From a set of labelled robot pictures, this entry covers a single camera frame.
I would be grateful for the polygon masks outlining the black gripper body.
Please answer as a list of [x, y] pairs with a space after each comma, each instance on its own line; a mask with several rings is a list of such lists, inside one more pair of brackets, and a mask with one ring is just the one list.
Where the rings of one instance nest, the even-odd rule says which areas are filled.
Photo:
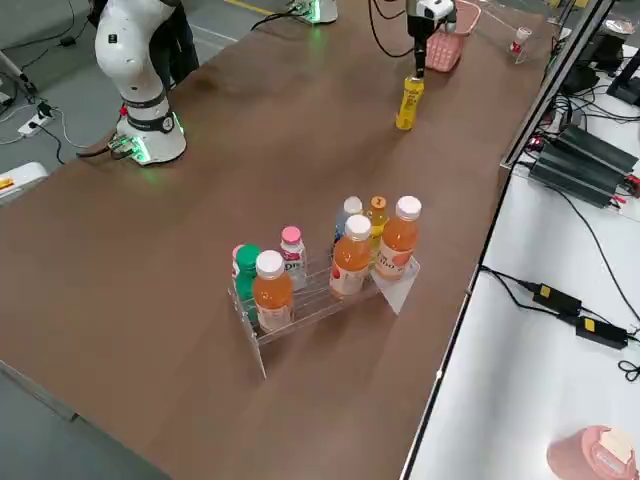
[[408, 35], [414, 40], [414, 50], [425, 52], [427, 39], [430, 36], [430, 20], [424, 17], [407, 16]]

